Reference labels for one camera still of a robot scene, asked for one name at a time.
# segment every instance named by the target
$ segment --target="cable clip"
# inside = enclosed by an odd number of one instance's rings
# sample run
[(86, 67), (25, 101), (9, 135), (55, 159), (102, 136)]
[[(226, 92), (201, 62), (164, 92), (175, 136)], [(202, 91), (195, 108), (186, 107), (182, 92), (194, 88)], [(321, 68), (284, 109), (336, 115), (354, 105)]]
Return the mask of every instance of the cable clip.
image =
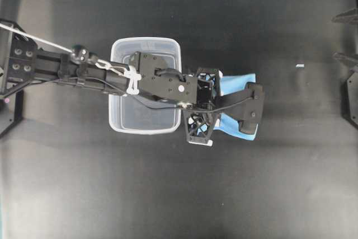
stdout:
[(128, 88), (126, 90), (127, 93), (130, 95), (139, 94), (138, 81), (140, 81), (142, 79), (142, 75), (138, 74), (136, 72), (135, 67), (133, 67), (132, 65), (129, 65), (128, 66), (129, 70), (127, 70), (124, 67), (114, 67), (109, 62), (99, 59), (96, 63), (96, 67), (113, 71), (118, 76), (123, 76), (125, 78), (128, 78), (129, 83), (128, 83)]

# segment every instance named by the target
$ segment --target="black tabletop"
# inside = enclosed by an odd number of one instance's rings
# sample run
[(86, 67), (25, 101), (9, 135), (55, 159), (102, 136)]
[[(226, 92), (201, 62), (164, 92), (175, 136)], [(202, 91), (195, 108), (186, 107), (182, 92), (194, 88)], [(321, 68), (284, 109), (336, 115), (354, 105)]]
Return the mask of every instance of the black tabletop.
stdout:
[(25, 119), (0, 142), (5, 238), (356, 238), (358, 137), (345, 120), (355, 0), (1, 0), (0, 15), (104, 59), (121, 38), (181, 46), (183, 71), (256, 73), (266, 92), (255, 141), (212, 147), (117, 133), (108, 97), (25, 91)]

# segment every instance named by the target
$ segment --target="blue cloth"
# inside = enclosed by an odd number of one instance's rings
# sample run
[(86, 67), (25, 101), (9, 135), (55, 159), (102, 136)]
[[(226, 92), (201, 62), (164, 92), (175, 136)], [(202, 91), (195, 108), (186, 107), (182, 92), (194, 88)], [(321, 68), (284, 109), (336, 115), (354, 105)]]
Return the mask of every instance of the blue cloth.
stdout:
[[(221, 96), (245, 89), (245, 85), (247, 82), (256, 82), (255, 74), (248, 74), (243, 76), (224, 76), (220, 80)], [(257, 132), (257, 127), (258, 124), (256, 126), (255, 134), (241, 133), (239, 132), (239, 123), (233, 118), (229, 117), (227, 114), (222, 113), (220, 118), (220, 126), (215, 127), (214, 130), (223, 131), (234, 137), (246, 140), (254, 140)]]

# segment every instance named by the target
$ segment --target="translucent storage box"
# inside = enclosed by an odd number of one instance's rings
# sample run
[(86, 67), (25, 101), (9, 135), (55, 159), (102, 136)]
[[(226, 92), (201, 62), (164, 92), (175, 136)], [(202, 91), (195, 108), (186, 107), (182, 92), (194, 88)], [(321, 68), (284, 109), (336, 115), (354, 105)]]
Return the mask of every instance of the translucent storage box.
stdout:
[[(136, 51), (151, 53), (165, 59), (168, 67), (181, 71), (180, 46), (173, 39), (128, 38), (117, 40), (112, 46), (111, 61), (128, 64)], [(180, 110), (151, 110), (150, 107), (172, 106), (146, 100), (140, 96), (109, 96), (109, 123), (113, 130), (132, 134), (163, 134), (174, 132), (180, 125)]]

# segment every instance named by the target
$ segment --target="mounting plate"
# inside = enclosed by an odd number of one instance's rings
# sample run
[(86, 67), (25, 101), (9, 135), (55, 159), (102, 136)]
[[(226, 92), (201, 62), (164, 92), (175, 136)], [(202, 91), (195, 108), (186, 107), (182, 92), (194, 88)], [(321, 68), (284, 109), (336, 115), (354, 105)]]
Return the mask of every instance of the mounting plate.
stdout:
[(0, 138), (22, 120), (23, 91), (0, 100)]
[(358, 73), (347, 80), (349, 111), (351, 120), (358, 125)]

